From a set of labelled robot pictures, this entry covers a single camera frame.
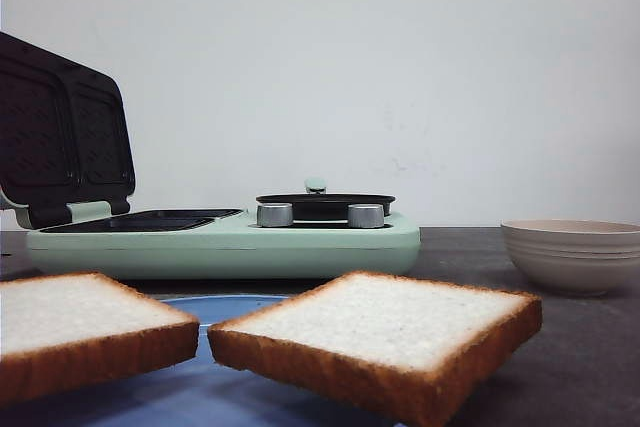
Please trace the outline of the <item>mint green breakfast maker base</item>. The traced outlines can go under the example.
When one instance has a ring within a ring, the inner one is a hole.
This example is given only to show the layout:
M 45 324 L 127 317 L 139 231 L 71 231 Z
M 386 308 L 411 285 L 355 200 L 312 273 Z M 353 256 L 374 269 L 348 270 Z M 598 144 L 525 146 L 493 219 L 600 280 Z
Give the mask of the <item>mint green breakfast maker base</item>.
M 162 230 L 135 231 L 123 217 L 31 231 L 26 249 L 48 274 L 101 272 L 117 279 L 320 279 L 353 270 L 399 274 L 420 250 L 417 225 L 394 212 L 376 229 L 343 221 L 267 228 L 254 213 L 155 211 Z

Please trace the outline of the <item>white bread slice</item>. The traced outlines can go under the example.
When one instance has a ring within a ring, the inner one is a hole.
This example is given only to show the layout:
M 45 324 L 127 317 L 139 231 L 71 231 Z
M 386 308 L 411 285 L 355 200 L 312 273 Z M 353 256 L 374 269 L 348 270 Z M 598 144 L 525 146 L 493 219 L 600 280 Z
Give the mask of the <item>white bread slice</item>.
M 1 404 L 193 358 L 199 321 L 99 273 L 1 284 Z
M 442 426 L 542 325 L 539 297 L 355 271 L 210 326 L 214 360 Z

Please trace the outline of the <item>beige ribbed bowl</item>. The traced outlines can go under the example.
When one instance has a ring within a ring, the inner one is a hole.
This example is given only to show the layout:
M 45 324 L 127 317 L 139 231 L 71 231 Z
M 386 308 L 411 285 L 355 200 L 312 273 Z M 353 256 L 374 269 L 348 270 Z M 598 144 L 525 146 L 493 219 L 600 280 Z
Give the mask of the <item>beige ribbed bowl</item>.
M 599 295 L 639 271 L 639 227 L 593 220 L 507 220 L 501 232 L 514 266 L 532 283 Z

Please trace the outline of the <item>small black frying pan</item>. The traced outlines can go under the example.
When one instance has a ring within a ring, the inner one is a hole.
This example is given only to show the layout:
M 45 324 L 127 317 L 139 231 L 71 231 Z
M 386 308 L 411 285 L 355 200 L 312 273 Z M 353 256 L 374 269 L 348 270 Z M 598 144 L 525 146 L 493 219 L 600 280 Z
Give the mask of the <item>small black frying pan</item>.
M 304 193 L 266 194 L 256 197 L 260 204 L 287 203 L 292 207 L 294 221 L 345 221 L 348 207 L 356 204 L 375 204 L 390 215 L 395 196 L 370 193 L 328 193 L 322 178 L 305 180 Z

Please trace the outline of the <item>silver control knob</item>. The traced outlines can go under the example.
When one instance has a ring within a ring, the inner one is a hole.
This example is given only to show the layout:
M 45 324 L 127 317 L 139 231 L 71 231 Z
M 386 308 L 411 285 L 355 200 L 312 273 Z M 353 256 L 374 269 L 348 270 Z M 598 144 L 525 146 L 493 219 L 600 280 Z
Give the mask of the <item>silver control knob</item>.
M 293 224 L 291 203 L 270 202 L 257 206 L 257 225 L 265 228 L 288 227 Z
M 347 222 L 350 228 L 377 229 L 385 225 L 385 212 L 382 204 L 349 204 Z

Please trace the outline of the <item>right silver control knob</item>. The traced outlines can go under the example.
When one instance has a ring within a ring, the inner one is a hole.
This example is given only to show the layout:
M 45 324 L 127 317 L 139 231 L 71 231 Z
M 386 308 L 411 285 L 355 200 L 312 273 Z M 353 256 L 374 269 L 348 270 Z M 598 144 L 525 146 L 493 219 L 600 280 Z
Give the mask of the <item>right silver control knob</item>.
M 350 228 L 377 229 L 385 225 L 385 212 L 382 204 L 349 204 L 347 222 Z

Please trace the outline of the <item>blue plastic plate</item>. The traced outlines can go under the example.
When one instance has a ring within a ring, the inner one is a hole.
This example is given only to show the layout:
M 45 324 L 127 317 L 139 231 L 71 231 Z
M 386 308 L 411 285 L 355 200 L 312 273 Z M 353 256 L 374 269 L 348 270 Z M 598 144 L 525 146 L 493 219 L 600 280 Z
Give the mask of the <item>blue plastic plate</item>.
M 200 320 L 194 358 L 155 372 L 6 408 L 4 426 L 388 426 L 390 420 L 214 362 L 209 325 L 277 302 L 271 295 L 174 299 Z

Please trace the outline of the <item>left silver control knob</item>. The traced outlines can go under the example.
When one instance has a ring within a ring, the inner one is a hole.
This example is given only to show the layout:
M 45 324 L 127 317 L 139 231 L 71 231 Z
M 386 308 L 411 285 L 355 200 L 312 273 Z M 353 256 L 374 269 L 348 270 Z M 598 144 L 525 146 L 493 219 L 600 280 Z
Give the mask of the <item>left silver control knob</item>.
M 257 225 L 265 228 L 288 227 L 293 224 L 291 203 L 270 202 L 257 206 Z

